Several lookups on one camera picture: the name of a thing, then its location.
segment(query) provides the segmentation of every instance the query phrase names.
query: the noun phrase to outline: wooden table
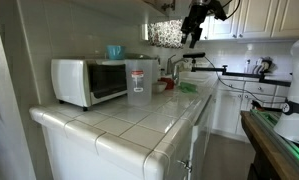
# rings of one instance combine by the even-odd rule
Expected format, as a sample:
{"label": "wooden table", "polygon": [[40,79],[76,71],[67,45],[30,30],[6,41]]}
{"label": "wooden table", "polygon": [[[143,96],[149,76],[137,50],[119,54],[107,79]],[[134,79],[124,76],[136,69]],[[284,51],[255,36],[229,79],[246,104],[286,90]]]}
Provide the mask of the wooden table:
{"label": "wooden table", "polygon": [[283,153],[272,143],[249,111],[241,111],[242,127],[256,151],[250,166],[248,180],[299,179],[299,173]]}

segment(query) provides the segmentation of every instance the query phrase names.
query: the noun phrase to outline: toaster oven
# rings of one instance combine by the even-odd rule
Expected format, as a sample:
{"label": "toaster oven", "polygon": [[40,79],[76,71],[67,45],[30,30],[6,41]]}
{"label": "toaster oven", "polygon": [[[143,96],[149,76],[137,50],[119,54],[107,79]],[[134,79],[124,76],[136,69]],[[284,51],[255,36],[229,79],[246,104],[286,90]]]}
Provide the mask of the toaster oven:
{"label": "toaster oven", "polygon": [[52,59],[51,78],[56,98],[83,111],[127,93],[125,65],[101,65],[96,60]]}

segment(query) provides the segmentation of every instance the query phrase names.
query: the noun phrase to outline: green object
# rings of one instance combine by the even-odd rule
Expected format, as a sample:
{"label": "green object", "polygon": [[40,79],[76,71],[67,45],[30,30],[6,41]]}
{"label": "green object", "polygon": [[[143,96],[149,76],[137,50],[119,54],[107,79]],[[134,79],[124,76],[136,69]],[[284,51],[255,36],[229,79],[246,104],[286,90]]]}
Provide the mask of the green object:
{"label": "green object", "polygon": [[197,85],[191,84],[191,83],[181,82],[179,85],[179,88],[183,93],[196,93],[197,92]]}

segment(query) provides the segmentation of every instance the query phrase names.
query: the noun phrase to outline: white tile countertop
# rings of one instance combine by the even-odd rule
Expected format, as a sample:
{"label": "white tile countertop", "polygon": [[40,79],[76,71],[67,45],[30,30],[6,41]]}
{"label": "white tile countertop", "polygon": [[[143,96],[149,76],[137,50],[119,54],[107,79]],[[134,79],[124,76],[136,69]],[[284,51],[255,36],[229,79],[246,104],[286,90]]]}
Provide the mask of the white tile countertop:
{"label": "white tile countertop", "polygon": [[128,105],[125,95],[93,105],[87,112],[65,103],[32,107],[30,113],[46,128],[148,179],[146,171],[157,164],[168,169],[178,141],[195,124],[216,82],[213,76],[207,85],[200,83],[198,93],[175,89],[153,94],[151,103],[142,107]]}

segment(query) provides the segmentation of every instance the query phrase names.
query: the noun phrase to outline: cabinet handle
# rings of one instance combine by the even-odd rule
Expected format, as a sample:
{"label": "cabinet handle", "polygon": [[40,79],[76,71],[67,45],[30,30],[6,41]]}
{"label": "cabinet handle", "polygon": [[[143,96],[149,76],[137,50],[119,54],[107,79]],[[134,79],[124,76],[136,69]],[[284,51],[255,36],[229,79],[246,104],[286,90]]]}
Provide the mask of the cabinet handle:
{"label": "cabinet handle", "polygon": [[190,173],[192,172],[192,166],[189,166],[189,161],[180,161],[177,160],[178,163],[182,164],[185,169],[187,169]]}

